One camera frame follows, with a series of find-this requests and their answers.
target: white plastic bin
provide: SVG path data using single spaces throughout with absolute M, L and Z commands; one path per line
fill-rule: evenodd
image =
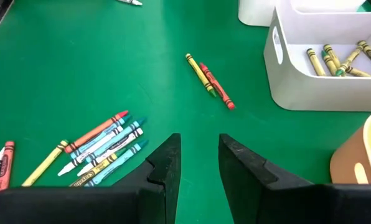
M 280 1 L 264 51 L 274 101 L 289 110 L 371 111 L 371 78 L 318 77 L 306 55 L 314 49 L 330 75 L 322 46 L 331 44 L 342 63 L 370 35 L 371 12 L 302 13 Z M 371 61 L 363 52 L 352 66 L 371 74 Z
M 249 26 L 270 26 L 277 0 L 239 0 L 238 18 Z M 278 0 L 291 1 L 301 12 L 355 12 L 365 0 Z

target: white container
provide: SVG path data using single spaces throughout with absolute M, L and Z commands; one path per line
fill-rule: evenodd
M 238 18 L 249 26 L 271 24 L 277 0 L 239 0 Z M 291 1 L 301 12 L 355 12 L 365 0 L 278 0 Z
M 321 59 L 324 44 L 331 44 L 343 61 L 359 40 L 370 36 L 371 12 L 302 13 L 280 1 L 264 52 L 274 101 L 289 110 L 371 111 L 371 78 L 318 77 L 306 55 L 314 49 L 329 75 Z M 363 52 L 352 66 L 371 74 L 371 61 Z

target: red crayon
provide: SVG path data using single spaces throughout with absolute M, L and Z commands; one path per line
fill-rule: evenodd
M 208 67 L 203 63 L 200 63 L 200 68 L 204 72 L 206 78 L 208 78 L 209 82 L 212 86 L 216 89 L 219 95 L 222 97 L 223 102 L 227 105 L 227 107 L 232 110 L 235 108 L 233 101 L 231 101 L 230 97 L 224 92 L 222 86 L 218 83 L 216 78 L 213 76 L 212 72 L 209 71 Z
M 80 137 L 78 140 L 76 140 L 74 143 L 69 144 L 67 147 L 65 147 L 66 153 L 71 153 L 75 150 L 77 150 L 81 145 L 85 144 L 88 140 L 90 140 L 92 137 L 96 136 L 97 134 L 100 134 L 104 129 L 109 127 L 111 124 L 117 122 L 119 119 L 123 118 L 129 113 L 129 111 L 122 111 L 118 113 L 117 115 L 113 116 L 112 118 L 106 120 L 104 123 L 97 126 L 95 129 L 89 131 L 84 136 Z
M 12 160 L 14 158 L 14 142 L 7 141 L 0 167 L 0 191 L 9 188 Z

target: light blue crayon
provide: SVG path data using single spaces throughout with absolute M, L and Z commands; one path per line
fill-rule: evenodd
M 126 162 L 130 157 L 134 156 L 138 151 L 140 151 L 146 144 L 148 140 L 140 141 L 136 143 L 133 147 L 128 149 L 125 153 L 122 154 L 119 158 L 117 158 L 113 163 L 111 163 L 108 167 L 106 167 L 103 171 L 99 172 L 91 181 L 85 184 L 85 187 L 94 187 L 101 183 L 106 177 L 112 174 L 117 168 L 122 166 L 124 162 Z
M 71 158 L 74 159 L 74 158 L 78 157 L 82 152 L 84 152 L 88 148 L 92 147 L 96 142 L 101 140 L 103 137 L 105 137 L 112 130 L 114 130 L 118 126 L 124 125 L 125 122 L 127 122 L 130 118 L 131 118 L 130 115 L 126 115 L 123 118 L 116 121 L 115 123 L 111 124 L 111 126 L 104 129 L 104 131 L 102 131 L 99 135 L 95 136 L 94 138 L 92 138 L 91 140 L 89 140 L 88 142 L 86 142 L 85 144 L 80 146 L 78 150 L 75 150 L 75 151 L 71 152 L 71 154 L 70 154 Z
M 130 124 L 127 128 L 125 128 L 123 131 L 121 131 L 117 136 L 113 137 L 111 140 L 106 142 L 102 147 L 99 147 L 96 151 L 91 153 L 86 157 L 87 162 L 91 162 L 95 158 L 97 158 L 99 155 L 103 154 L 107 149 L 109 149 L 112 145 L 114 145 L 116 142 L 122 140 L 124 137 L 126 137 L 128 134 L 132 133 L 134 130 L 136 130 L 138 127 L 143 125 L 144 122 L 146 122 L 146 118 L 141 118 L 132 124 Z

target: green table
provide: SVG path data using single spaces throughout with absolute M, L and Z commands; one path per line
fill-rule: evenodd
M 15 140 L 18 187 L 61 139 L 122 110 L 147 116 L 149 145 L 109 179 L 137 167 L 171 133 L 182 137 L 176 223 L 232 223 L 217 162 L 228 133 L 275 164 L 330 182 L 329 160 L 369 113 L 288 111 L 271 99 L 267 28 L 237 19 L 237 1 L 17 0 L 0 26 L 0 148 Z M 211 69 L 237 108 L 203 88 L 185 55 Z M 65 186 L 62 155 L 35 186 Z

